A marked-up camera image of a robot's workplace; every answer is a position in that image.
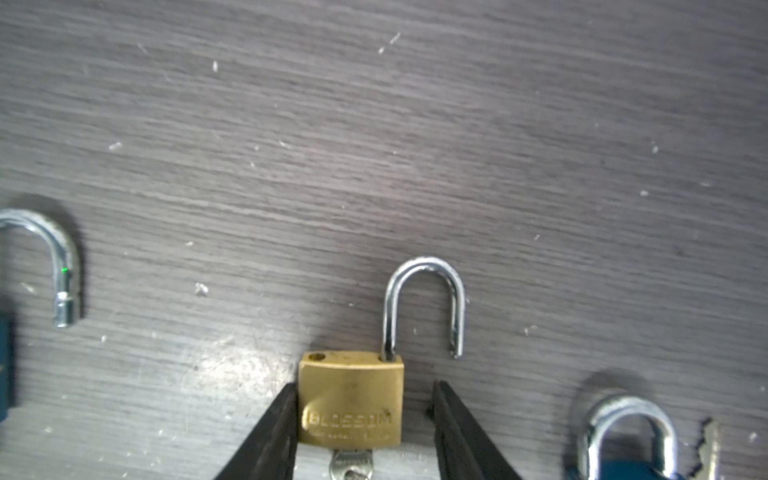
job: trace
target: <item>key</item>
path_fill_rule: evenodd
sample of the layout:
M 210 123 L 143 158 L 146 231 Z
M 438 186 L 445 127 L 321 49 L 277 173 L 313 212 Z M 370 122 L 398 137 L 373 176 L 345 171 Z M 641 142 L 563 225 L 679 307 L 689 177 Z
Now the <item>key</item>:
M 331 480 L 371 480 L 373 452 L 371 450 L 336 450 L 330 466 Z
M 715 419 L 709 419 L 703 426 L 704 438 L 699 444 L 699 468 L 690 480 L 718 480 L 717 471 L 720 467 L 720 447 L 723 441 L 723 430 Z

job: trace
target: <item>metal shackle end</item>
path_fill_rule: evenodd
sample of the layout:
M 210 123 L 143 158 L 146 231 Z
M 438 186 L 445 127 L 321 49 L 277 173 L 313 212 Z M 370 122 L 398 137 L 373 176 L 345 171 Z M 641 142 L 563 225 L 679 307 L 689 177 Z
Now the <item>metal shackle end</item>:
M 658 405 L 638 396 L 617 395 L 601 400 L 587 414 L 587 423 L 576 445 L 582 480 L 600 480 L 600 447 L 608 430 L 619 419 L 642 415 L 654 431 L 652 465 L 658 475 L 677 478 L 677 434 L 669 416 Z
M 80 317 L 80 257 L 72 238 L 43 214 L 20 208 L 0 210 L 0 228 L 24 227 L 45 240 L 53 258 L 54 324 L 70 326 Z
M 451 332 L 449 349 L 453 358 L 464 353 L 464 324 L 466 316 L 467 294 L 458 272 L 445 260 L 438 257 L 416 257 L 398 267 L 389 279 L 384 294 L 384 326 L 381 360 L 394 362 L 396 354 L 397 306 L 403 284 L 414 273 L 428 271 L 437 273 L 451 288 Z

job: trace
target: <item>blue padlock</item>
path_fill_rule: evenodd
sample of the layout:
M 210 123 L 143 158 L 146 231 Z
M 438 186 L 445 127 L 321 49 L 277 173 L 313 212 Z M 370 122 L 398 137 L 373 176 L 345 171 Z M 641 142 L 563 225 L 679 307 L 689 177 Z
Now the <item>blue padlock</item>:
M 20 208 L 0 209 L 0 229 L 24 227 L 45 240 L 53 259 L 54 325 L 70 326 L 81 313 L 80 256 L 72 238 L 61 226 L 43 214 Z M 11 323 L 10 316 L 0 316 L 0 422 L 11 406 Z
M 645 417 L 654 431 L 651 463 L 602 462 L 603 438 L 619 419 L 629 415 Z M 683 480 L 677 473 L 677 434 L 669 416 L 658 405 L 638 396 L 617 395 L 600 401 L 587 414 L 576 445 L 578 467 L 570 480 Z
M 11 407 L 11 322 L 0 314 L 0 422 Z

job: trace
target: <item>padlock body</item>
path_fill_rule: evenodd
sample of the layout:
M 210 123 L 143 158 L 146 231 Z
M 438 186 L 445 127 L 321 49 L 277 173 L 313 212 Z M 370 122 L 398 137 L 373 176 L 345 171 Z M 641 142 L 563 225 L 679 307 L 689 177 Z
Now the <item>padlock body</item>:
M 299 363 L 299 441 L 328 449 L 400 445 L 402 358 L 374 352 L 305 353 Z
M 569 480 L 584 480 L 576 468 L 568 472 Z M 667 480 L 654 471 L 647 462 L 632 460 L 613 460 L 600 464 L 600 480 Z

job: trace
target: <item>key teeth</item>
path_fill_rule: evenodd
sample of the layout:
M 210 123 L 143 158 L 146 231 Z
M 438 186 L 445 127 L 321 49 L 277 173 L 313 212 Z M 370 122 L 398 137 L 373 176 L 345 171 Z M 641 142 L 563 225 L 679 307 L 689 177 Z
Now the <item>key teeth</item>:
M 717 477 L 720 460 L 720 423 L 708 418 L 701 424 L 702 438 L 696 448 L 699 465 L 690 473 L 690 480 L 719 480 Z

